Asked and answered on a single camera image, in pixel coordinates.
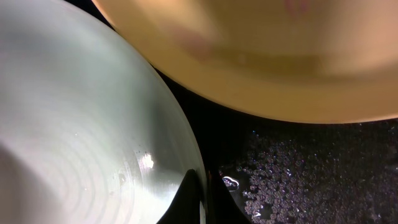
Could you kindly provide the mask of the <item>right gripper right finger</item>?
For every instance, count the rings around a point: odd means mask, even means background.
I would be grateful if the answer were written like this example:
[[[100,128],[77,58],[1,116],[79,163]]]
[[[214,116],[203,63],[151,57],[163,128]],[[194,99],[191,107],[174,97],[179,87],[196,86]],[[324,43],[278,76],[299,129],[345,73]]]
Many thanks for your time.
[[[250,224],[240,211],[219,174],[208,171],[206,189],[207,224]]]

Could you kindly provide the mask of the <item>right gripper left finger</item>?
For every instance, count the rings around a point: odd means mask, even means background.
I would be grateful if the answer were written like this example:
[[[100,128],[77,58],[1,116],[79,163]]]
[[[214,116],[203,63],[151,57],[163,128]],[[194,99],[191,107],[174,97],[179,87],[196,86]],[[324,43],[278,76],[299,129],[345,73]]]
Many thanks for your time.
[[[157,224],[200,224],[201,185],[195,170],[186,172],[172,203]]]

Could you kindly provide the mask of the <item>light green plate front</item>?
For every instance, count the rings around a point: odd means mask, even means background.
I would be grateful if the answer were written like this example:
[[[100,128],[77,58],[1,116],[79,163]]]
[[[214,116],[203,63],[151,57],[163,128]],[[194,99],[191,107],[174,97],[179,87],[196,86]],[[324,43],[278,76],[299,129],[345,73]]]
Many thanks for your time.
[[[157,72],[65,1],[1,1],[1,222],[157,223],[206,174]]]

